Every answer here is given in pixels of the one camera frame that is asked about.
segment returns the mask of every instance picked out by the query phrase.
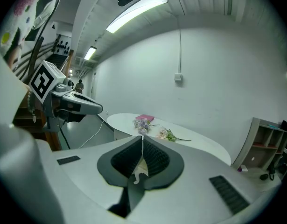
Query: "ceiling light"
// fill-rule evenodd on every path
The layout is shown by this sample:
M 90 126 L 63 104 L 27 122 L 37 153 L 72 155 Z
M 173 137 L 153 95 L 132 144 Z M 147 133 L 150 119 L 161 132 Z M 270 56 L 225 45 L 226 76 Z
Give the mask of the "ceiling light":
M 119 15 L 107 28 L 106 30 L 115 33 L 123 25 L 125 25 L 132 18 L 138 16 L 139 14 L 156 7 L 158 5 L 167 3 L 168 0 L 139 0 L 132 6 L 130 6 L 126 11 Z
M 89 60 L 90 58 L 91 58 L 91 56 L 92 56 L 92 54 L 95 52 L 97 50 L 97 48 L 95 48 L 95 47 L 90 47 L 89 49 L 88 49 L 88 52 L 86 53 L 86 55 L 85 55 L 85 57 L 84 57 L 84 60 Z

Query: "pink box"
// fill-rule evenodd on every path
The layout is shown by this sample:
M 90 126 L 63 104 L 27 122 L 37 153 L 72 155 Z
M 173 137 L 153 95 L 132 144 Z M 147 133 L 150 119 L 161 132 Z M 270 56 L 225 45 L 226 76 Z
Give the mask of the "pink box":
M 154 119 L 154 116 L 142 114 L 140 116 L 137 116 L 135 119 L 144 119 L 144 118 L 146 118 L 149 122 L 152 122 L 152 120 Z

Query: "black and white marker cube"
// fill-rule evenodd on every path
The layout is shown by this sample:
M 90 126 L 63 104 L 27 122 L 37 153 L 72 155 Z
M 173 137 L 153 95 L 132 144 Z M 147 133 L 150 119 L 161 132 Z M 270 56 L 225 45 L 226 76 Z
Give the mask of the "black and white marker cube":
M 43 104 L 48 93 L 65 78 L 66 76 L 54 64 L 42 61 L 32 76 L 29 87 Z

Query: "pink flower print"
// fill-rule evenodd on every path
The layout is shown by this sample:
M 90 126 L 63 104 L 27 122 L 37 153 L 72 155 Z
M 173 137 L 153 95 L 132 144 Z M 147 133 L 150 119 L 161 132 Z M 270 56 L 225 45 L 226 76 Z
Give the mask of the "pink flower print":
M 30 6 L 34 0 L 18 0 L 14 7 L 14 14 L 16 16 L 22 15 L 23 11 L 28 11 L 28 6 Z

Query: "electrical box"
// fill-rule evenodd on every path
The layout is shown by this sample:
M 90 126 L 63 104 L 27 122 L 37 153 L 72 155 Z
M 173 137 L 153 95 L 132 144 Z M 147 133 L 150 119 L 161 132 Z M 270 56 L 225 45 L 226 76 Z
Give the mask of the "electrical box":
M 182 74 L 181 73 L 175 73 L 175 81 L 182 81 Z

